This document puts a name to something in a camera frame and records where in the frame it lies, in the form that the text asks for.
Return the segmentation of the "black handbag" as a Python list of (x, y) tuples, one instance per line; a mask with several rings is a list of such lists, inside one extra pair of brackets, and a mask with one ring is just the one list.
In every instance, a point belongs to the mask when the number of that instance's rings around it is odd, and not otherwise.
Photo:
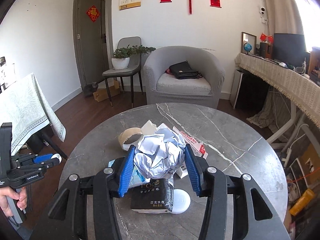
[(202, 74), (197, 70), (193, 70), (187, 61), (173, 64), (169, 67), (169, 70), (178, 80), (202, 78)]

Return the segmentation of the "wooden picture frame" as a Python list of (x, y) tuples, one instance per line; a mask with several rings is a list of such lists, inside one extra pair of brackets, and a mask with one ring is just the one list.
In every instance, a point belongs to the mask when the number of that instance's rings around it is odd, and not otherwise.
[(247, 55), (255, 55), (257, 37), (255, 35), (241, 33), (241, 52)]

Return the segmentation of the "blue white tissue pack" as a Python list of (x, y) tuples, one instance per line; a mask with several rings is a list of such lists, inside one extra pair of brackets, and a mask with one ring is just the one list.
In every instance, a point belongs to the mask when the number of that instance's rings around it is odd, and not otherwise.
[[(117, 173), (117, 170), (121, 167), (121, 163), (125, 160), (124, 157), (118, 158), (118, 159), (113, 159), (108, 162), (107, 168), (112, 168), (115, 173)], [(139, 187), (141, 185), (147, 184), (150, 182), (150, 179), (145, 178), (134, 166), (133, 171), (132, 171), (132, 176), (130, 178), (129, 182), (129, 189), (134, 188), (134, 187)]]

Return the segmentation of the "white paper ball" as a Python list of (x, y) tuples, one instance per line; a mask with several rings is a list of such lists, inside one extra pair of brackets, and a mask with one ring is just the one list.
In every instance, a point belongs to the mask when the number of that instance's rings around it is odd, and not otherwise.
[(140, 139), (134, 165), (147, 179), (169, 179), (184, 163), (185, 146), (181, 133), (162, 123), (153, 134)]

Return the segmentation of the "yellow bottle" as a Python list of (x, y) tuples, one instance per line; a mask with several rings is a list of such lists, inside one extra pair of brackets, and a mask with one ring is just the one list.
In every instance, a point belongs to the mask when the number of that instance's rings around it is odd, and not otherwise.
[(307, 189), (295, 205), (289, 210), (292, 216), (296, 216), (302, 211), (315, 197), (315, 193), (311, 189)]

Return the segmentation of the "potted bonsai plant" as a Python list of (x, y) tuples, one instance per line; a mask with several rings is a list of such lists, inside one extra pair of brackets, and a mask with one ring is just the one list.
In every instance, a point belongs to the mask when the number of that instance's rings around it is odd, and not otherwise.
[(127, 47), (118, 48), (114, 51), (112, 57), (112, 66), (115, 70), (126, 69), (129, 66), (130, 57), (138, 54), (150, 54), (156, 48), (145, 47), (143, 45), (128, 45)]

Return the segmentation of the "white torn cardboard box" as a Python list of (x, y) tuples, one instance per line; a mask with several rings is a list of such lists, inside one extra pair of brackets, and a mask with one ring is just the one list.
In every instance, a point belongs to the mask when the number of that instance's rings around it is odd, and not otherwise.
[(145, 178), (169, 178), (174, 174), (186, 177), (187, 150), (195, 156), (208, 157), (202, 142), (175, 126), (169, 128), (164, 123), (157, 126), (149, 120), (140, 130), (142, 136), (137, 142), (134, 161)]

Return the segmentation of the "grey dining chair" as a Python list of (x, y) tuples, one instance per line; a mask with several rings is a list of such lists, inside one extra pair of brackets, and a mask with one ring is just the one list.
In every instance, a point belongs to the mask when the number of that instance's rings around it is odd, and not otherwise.
[(124, 77), (130, 78), (131, 105), (134, 106), (134, 76), (138, 74), (140, 90), (143, 92), (142, 75), (141, 75), (141, 49), (142, 41), (139, 36), (124, 37), (118, 42), (117, 49), (114, 51), (112, 68), (103, 72), (102, 76), (105, 81), (106, 91), (111, 106), (111, 91), (108, 80), (120, 78), (121, 88), (124, 91)]

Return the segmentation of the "beige fringed desk cloth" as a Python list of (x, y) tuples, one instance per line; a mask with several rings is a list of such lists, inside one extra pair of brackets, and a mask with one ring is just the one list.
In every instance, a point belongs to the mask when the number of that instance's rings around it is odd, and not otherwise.
[(236, 56), (235, 64), (279, 90), (319, 126), (320, 88), (314, 82), (271, 61), (243, 53)]

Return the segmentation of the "white patterned tablecloth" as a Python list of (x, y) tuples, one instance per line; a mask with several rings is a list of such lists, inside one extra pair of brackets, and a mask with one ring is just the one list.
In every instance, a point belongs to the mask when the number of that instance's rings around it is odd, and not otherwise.
[(47, 125), (65, 140), (66, 129), (54, 113), (33, 73), (19, 78), (1, 93), (1, 124), (12, 123), (11, 155)]

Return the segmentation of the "small blue globe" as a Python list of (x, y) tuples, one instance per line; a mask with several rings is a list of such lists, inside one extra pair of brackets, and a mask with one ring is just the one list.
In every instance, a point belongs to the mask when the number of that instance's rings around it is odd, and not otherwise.
[(248, 42), (245, 42), (243, 45), (243, 49), (246, 52), (246, 54), (248, 55), (252, 50), (252, 45)]

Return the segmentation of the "brown tape roll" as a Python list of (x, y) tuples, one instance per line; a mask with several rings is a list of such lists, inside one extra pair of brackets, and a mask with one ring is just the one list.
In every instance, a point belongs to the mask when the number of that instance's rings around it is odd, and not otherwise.
[(140, 128), (131, 127), (118, 136), (118, 142), (123, 150), (128, 151), (130, 146), (137, 146), (142, 137), (143, 132)]

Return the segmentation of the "round grey marble table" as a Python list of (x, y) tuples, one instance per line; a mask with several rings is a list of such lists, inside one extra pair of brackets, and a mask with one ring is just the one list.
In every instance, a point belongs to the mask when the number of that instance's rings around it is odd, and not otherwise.
[(270, 144), (254, 129), (221, 111), (185, 103), (158, 103), (120, 113), (97, 126), (71, 153), (62, 175), (87, 177), (126, 153), (120, 133), (147, 129), (139, 145), (143, 170), (150, 176), (172, 175), (182, 163), (182, 133), (202, 141), (207, 161), (226, 174), (250, 174), (264, 191), (280, 218), (287, 208), (283, 167)]

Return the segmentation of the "brown cardboard box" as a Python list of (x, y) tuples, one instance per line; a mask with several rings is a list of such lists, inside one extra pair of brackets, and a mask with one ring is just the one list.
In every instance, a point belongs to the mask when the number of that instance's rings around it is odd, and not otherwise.
[[(110, 90), (110, 96), (114, 97), (120, 94), (120, 84), (117, 80), (111, 80), (108, 82), (108, 87)], [(93, 93), (93, 98), (97, 102), (102, 102), (109, 99), (106, 88), (98, 88), (96, 92)]]

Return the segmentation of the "white plastic lid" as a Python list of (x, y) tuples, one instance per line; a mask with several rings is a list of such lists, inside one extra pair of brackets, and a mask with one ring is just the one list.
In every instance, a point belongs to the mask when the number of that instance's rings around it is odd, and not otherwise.
[(187, 211), (191, 203), (189, 194), (182, 189), (174, 189), (174, 203), (172, 214), (178, 215)]

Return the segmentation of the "grey cat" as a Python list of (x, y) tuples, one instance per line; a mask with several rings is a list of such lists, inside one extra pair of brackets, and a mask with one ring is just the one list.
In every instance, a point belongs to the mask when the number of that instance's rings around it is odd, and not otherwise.
[(85, 85), (85, 87), (83, 88), (83, 94), (84, 97), (91, 97), (93, 95), (93, 93), (95, 93), (98, 90), (99, 87), (99, 83), (97, 82), (93, 82), (91, 84), (87, 84)]

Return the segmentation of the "black tissue pack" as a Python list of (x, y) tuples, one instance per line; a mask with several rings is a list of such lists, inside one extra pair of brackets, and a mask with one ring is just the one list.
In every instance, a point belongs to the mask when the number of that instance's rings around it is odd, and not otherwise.
[(131, 197), (131, 209), (138, 213), (171, 212), (174, 204), (174, 179), (151, 179), (149, 183), (135, 187)]

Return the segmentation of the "red fu door sticker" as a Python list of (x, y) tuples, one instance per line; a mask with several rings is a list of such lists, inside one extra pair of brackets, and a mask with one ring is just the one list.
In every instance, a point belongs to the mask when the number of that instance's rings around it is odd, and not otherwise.
[(91, 6), (86, 11), (86, 14), (92, 22), (95, 22), (100, 17), (100, 11), (97, 9), (95, 5)]

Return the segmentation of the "grey door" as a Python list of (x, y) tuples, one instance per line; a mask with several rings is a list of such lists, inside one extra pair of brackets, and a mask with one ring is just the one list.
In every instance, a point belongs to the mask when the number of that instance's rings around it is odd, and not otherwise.
[[(100, 17), (92, 22), (86, 11), (95, 5)], [(104, 0), (74, 0), (73, 35), (76, 65), (81, 88), (103, 81), (103, 72), (109, 69)]]

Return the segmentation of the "black computer monitor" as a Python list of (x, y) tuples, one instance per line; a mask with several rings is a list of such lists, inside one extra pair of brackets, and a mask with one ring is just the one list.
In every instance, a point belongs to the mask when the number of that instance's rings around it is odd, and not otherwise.
[(275, 33), (272, 59), (300, 67), (306, 57), (305, 38), (302, 34)]

